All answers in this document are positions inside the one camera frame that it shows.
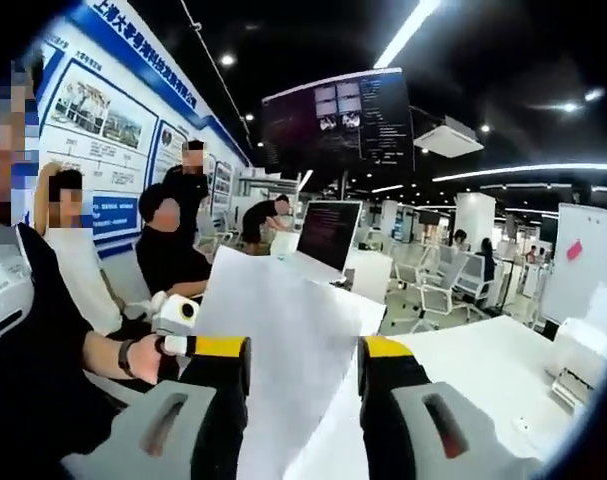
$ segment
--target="whiteboard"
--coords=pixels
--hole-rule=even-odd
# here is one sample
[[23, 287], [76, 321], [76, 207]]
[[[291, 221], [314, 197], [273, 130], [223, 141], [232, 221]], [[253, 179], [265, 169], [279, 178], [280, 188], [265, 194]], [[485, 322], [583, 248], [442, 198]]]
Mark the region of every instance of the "whiteboard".
[[[581, 254], [569, 260], [576, 242]], [[559, 205], [554, 267], [541, 301], [541, 314], [557, 323], [585, 318], [599, 283], [607, 287], [607, 210], [583, 205]]]

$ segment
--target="person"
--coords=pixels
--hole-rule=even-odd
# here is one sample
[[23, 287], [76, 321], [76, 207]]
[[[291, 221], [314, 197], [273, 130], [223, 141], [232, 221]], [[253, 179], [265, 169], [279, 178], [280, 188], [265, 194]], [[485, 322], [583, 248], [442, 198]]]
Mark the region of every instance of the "person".
[[[0, 87], [11, 92], [11, 105], [23, 104], [26, 113], [0, 112], [0, 295], [5, 298], [0, 313], [6, 311], [0, 315], [0, 452], [29, 446], [21, 448], [19, 463], [39, 471], [52, 459], [93, 451], [110, 434], [118, 411], [84, 369], [155, 384], [161, 353], [156, 335], [118, 342], [93, 331], [67, 290], [52, 248], [27, 225], [10, 226], [12, 162], [21, 161], [23, 168], [32, 161], [17, 160], [28, 156], [19, 156], [22, 142], [15, 140], [37, 113], [33, 79], [42, 78], [43, 69], [40, 56], [27, 63], [27, 71], [13, 63], [11, 78]], [[12, 276], [4, 279], [5, 268]], [[0, 465], [3, 476], [19, 468]]]
[[527, 263], [535, 263], [536, 262], [536, 245], [532, 245], [530, 251], [525, 255], [525, 261]]
[[207, 175], [203, 173], [204, 149], [205, 144], [199, 140], [184, 143], [181, 165], [170, 168], [163, 179], [181, 207], [177, 236], [190, 247], [197, 229], [196, 215], [209, 195]]
[[459, 228], [456, 232], [454, 232], [454, 237], [452, 238], [452, 246], [460, 251], [467, 250], [468, 247], [465, 243], [465, 240], [467, 240], [467, 233], [465, 230]]
[[275, 200], [265, 200], [250, 208], [243, 215], [243, 233], [241, 238], [245, 242], [246, 253], [258, 255], [261, 243], [261, 225], [278, 231], [286, 231], [285, 227], [277, 218], [285, 215], [290, 210], [290, 200], [287, 195], [279, 195]]
[[180, 228], [180, 207], [166, 184], [150, 185], [139, 198], [145, 222], [136, 244], [136, 259], [150, 294], [164, 291], [194, 298], [207, 287], [212, 265]]
[[476, 255], [480, 255], [485, 259], [485, 270], [483, 272], [483, 281], [491, 282], [494, 280], [494, 269], [496, 263], [494, 263], [494, 248], [492, 248], [492, 240], [484, 238], [481, 242], [481, 250], [476, 252]]
[[99, 333], [121, 328], [125, 301], [101, 267], [91, 228], [81, 228], [83, 176], [50, 162], [34, 194], [34, 230], [56, 252], [61, 275], [83, 317]]

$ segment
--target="hand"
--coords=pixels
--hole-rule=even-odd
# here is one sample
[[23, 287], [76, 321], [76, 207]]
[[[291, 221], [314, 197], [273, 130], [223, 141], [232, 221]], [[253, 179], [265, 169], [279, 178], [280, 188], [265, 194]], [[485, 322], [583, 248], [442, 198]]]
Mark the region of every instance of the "hand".
[[130, 370], [136, 378], [156, 385], [159, 381], [161, 354], [157, 352], [154, 342], [158, 335], [148, 335], [130, 346], [127, 352]]
[[41, 169], [39, 174], [42, 177], [52, 177], [63, 169], [63, 165], [59, 162], [50, 162]]

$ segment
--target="black ceiling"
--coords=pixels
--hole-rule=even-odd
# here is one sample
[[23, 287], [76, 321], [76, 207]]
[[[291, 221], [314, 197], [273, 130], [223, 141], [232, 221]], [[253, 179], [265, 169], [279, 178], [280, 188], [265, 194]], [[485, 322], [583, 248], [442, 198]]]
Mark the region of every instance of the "black ceiling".
[[[418, 0], [325, 0], [209, 2], [185, 0], [203, 26], [214, 59], [231, 52], [237, 64], [221, 73], [245, 125], [227, 98], [180, 0], [130, 0], [232, 131], [255, 165], [264, 157], [260, 141], [261, 98], [302, 83], [371, 69]], [[435, 118], [451, 116], [478, 131], [485, 149], [447, 159], [410, 147], [404, 165], [354, 170], [354, 196], [450, 204], [467, 188], [497, 183], [573, 183], [607, 186], [607, 174], [530, 173], [432, 183], [432, 178], [506, 165], [607, 163], [607, 7], [604, 2], [560, 0], [443, 0], [391, 66], [403, 68], [415, 135]], [[582, 101], [595, 87], [599, 102], [568, 114], [539, 108]], [[316, 172], [308, 189], [320, 190], [339, 172]], [[355, 190], [403, 183], [380, 195]], [[556, 210], [569, 198], [563, 189], [486, 191], [501, 205]], [[607, 194], [594, 197], [607, 204]]]

